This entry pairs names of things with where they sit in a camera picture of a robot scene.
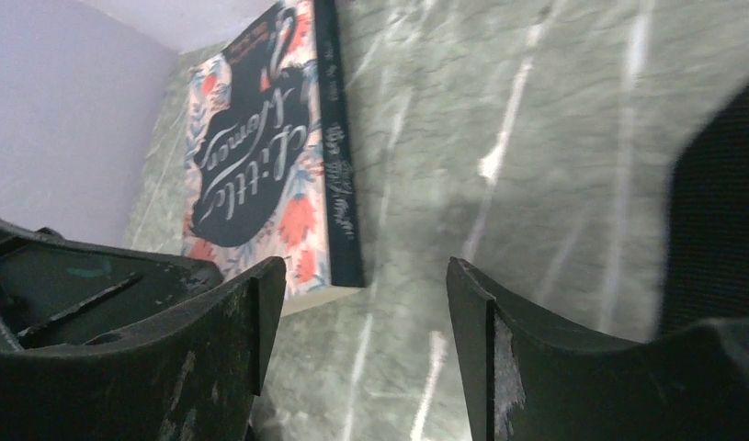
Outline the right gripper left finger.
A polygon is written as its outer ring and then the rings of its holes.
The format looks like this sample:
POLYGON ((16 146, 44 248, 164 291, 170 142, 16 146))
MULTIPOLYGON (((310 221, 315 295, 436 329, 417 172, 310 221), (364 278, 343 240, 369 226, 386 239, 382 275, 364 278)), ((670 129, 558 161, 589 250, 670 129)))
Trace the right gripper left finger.
POLYGON ((269 257, 82 345, 0 351, 0 440, 246 440, 286 287, 269 257))

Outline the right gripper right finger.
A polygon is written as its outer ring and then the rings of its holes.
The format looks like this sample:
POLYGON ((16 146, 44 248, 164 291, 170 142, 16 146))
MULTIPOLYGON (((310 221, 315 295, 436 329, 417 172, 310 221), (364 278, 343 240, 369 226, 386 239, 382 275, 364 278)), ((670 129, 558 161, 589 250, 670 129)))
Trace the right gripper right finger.
POLYGON ((749 440, 749 318, 647 343, 603 334, 451 258, 448 308, 476 440, 749 440))

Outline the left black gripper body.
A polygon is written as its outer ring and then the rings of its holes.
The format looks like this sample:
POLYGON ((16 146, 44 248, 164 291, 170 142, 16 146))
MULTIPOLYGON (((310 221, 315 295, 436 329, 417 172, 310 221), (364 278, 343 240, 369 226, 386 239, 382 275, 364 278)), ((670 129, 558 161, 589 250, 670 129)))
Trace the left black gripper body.
POLYGON ((75 242, 0 218, 0 350, 80 345, 221 282, 206 261, 75 242))

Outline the floral cover book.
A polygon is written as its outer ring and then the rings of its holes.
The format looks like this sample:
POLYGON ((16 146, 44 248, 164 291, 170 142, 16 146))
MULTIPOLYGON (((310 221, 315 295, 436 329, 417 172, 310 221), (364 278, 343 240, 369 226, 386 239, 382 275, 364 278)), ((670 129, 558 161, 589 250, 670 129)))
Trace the floral cover book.
POLYGON ((333 1, 278 1, 188 83, 183 253, 286 265, 283 313, 365 285, 333 1))

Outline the red backpack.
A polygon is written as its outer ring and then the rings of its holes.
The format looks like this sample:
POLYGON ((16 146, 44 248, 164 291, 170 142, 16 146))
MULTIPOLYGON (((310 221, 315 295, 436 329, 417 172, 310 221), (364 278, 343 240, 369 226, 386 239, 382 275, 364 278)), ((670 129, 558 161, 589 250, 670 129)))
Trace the red backpack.
POLYGON ((749 317, 749 82, 675 162, 657 333, 749 317))

